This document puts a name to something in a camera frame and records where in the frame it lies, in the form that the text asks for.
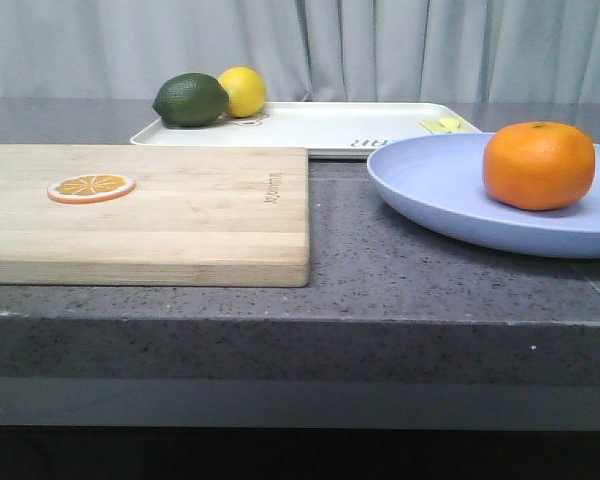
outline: speckled stone surface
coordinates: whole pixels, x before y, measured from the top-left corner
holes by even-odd
[[[600,106],[449,106],[600,143]],[[0,99],[0,143],[126,143],[152,120],[147,101]],[[600,386],[600,261],[430,232],[361,162],[313,162],[310,206],[305,288],[0,285],[0,377]]]

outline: lemon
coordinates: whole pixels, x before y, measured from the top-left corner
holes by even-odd
[[[153,109],[168,127],[204,127],[222,115],[228,100],[214,77],[183,73],[160,87]]]
[[[267,88],[258,72],[248,67],[232,67],[218,77],[229,94],[225,111],[232,117],[249,117],[264,105]]]

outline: wooden cutting board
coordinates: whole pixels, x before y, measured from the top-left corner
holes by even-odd
[[[307,171],[300,148],[0,145],[0,283],[306,285]],[[137,186],[47,198],[93,173]]]

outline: orange slice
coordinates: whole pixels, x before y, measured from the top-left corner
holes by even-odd
[[[136,186],[136,182],[126,175],[98,173],[78,175],[47,188],[47,196],[60,203],[104,202],[126,195]]]

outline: white curtain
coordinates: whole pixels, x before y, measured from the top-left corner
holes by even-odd
[[[271,101],[600,103],[600,0],[0,0],[0,96],[234,65]]]

